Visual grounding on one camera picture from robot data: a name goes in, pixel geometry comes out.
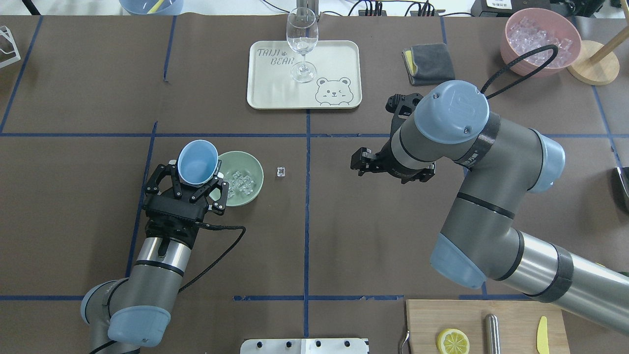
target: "yellow straw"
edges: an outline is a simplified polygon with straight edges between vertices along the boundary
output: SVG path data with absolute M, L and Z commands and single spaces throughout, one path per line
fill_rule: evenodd
M 157 1 L 157 4 L 155 4 L 150 10 L 148 10 L 147 14 L 155 13 L 157 11 L 157 9 L 159 9 L 159 7 L 162 5 L 163 2 L 164 2 L 164 0 Z

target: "metal plate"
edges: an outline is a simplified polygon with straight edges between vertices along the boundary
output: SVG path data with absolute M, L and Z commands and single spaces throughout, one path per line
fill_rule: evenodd
M 299 338 L 246 340 L 240 354 L 368 354 L 369 340 L 360 338 Z

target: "blue tape line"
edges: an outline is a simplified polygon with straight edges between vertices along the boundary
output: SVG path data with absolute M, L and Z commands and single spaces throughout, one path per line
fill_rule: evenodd
M 396 301 L 404 295 L 309 295 L 308 301 Z M 234 296 L 234 301 L 305 301 L 303 295 L 246 295 Z
M 571 139 L 571 138 L 607 138 L 606 134 L 544 134 L 551 139 Z
M 312 301 L 356 301 L 356 300 L 376 300 L 395 301 L 401 300 L 404 295 L 310 295 Z
M 3 137 L 133 137 L 147 138 L 148 133 L 0 133 Z
M 144 176 L 142 177 L 142 188 L 140 189 L 140 199 L 138 201 L 138 210 L 135 214 L 135 224 L 133 225 L 133 237 L 131 237 L 131 246 L 129 247 L 129 258 L 126 262 L 125 277 L 131 275 L 133 266 L 133 254 L 135 253 L 135 243 L 138 239 L 138 230 L 140 228 L 140 215 L 142 214 L 142 205 L 144 204 L 144 183 L 148 178 L 148 169 L 151 165 L 151 157 L 153 156 L 153 144 L 155 143 L 155 131 L 157 131 L 157 122 L 153 124 L 153 132 L 151 133 L 151 142 L 148 145 L 147 163 L 144 165 Z
M 363 133 L 341 133 L 341 134 L 311 134 L 312 138 L 388 138 L 389 134 L 363 134 Z
M 598 110 L 601 112 L 601 118 L 603 119 L 603 125 L 605 126 L 605 131 L 607 132 L 607 138 L 610 140 L 611 148 L 614 150 L 614 158 L 616 159 L 616 166 L 623 167 L 620 162 L 620 156 L 618 156 L 618 149 L 616 148 L 616 143 L 614 142 L 614 138 L 611 135 L 610 125 L 607 122 L 607 116 L 605 115 L 605 111 L 603 110 L 603 105 L 601 104 L 601 99 L 598 96 L 598 91 L 596 90 L 596 86 L 592 85 L 592 92 L 594 92 L 594 99 L 596 100 L 596 104 L 598 105 Z
M 177 22 L 177 16 L 172 17 L 172 25 L 170 26 L 170 38 L 168 39 L 168 49 L 166 50 L 166 60 L 164 61 L 164 81 L 166 80 L 166 73 L 168 72 L 168 61 L 170 60 L 170 50 L 172 48 L 172 39 L 175 36 L 175 23 Z
M 234 137 L 234 138 L 305 138 L 306 134 L 282 134 L 282 133 L 159 133 L 157 137 L 175 138 L 175 137 Z
M 459 300 L 530 300 L 524 294 L 459 295 Z
M 445 21 L 443 20 L 443 16 L 439 16 L 439 21 L 441 22 L 441 36 L 443 37 L 444 44 L 448 44 L 448 38 L 445 34 Z
M 310 110 L 306 110 L 306 222 L 304 225 L 304 338 L 308 338 L 310 273 Z
M 234 296 L 234 301 L 303 301 L 303 295 L 246 295 Z
M 4 130 L 4 125 L 6 124 L 6 120 L 7 118 L 9 118 L 9 112 L 11 111 L 11 106 L 13 105 L 15 94 L 18 92 L 19 83 L 22 81 L 22 75 L 24 75 L 26 64 L 28 63 L 28 59 L 31 57 L 31 52 L 33 51 L 33 46 L 35 44 L 35 40 L 37 39 L 37 34 L 39 33 L 39 29 L 42 26 L 42 21 L 43 21 L 43 16 L 40 16 L 39 21 L 37 21 L 37 27 L 35 28 L 35 32 L 33 33 L 33 38 L 31 39 L 31 44 L 28 46 L 28 51 L 26 51 L 26 56 L 24 56 L 24 62 L 22 63 L 22 67 L 19 69 L 18 79 L 15 80 L 15 86 L 13 86 L 13 92 L 11 93 L 9 102 L 6 105 L 6 110 L 4 111 L 4 117 L 2 118 L 2 123 L 0 123 L 0 133 L 2 133 L 2 131 Z
M 607 134 L 544 134 L 549 138 L 573 139 L 573 138 L 607 138 Z M 148 138 L 151 133 L 0 133 L 0 137 L 132 137 Z M 290 133 L 157 133 L 158 138 L 178 138 L 178 137 L 238 137 L 238 138 L 305 138 L 306 134 Z M 611 134 L 613 138 L 627 139 L 629 134 Z M 363 134 L 363 133 L 341 133 L 341 134 L 311 134 L 311 138 L 388 138 L 389 134 Z
M 81 301 L 83 295 L 0 295 L 0 301 Z

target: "yellow knife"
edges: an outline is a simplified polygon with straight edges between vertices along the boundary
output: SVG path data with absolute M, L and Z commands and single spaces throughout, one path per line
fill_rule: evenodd
M 548 320 L 546 316 L 540 318 L 540 324 L 537 326 L 537 351 L 540 354 L 548 354 Z

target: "robotic arm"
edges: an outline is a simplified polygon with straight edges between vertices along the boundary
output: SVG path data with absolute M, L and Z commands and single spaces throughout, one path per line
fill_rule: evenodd
M 166 176 L 172 188 L 159 193 Z M 228 187 L 217 173 L 205 184 L 191 186 L 179 182 L 176 161 L 157 166 L 145 189 L 147 238 L 130 277 L 92 288 L 81 303 L 93 350 L 110 340 L 116 343 L 97 352 L 139 353 L 141 346 L 160 343 L 199 228 L 222 229 L 203 219 L 208 211 L 223 215 L 227 200 L 223 190 Z M 209 204 L 206 197 L 215 189 L 221 191 L 221 198 Z
M 464 81 L 425 98 L 397 94 L 386 109 L 394 113 L 391 138 L 377 154 L 363 147 L 352 156 L 359 176 L 427 181 L 441 157 L 469 169 L 430 258 L 436 271 L 470 288 L 492 278 L 629 335 L 628 277 L 511 227 L 525 193 L 543 192 L 561 175 L 558 143 L 500 118 Z

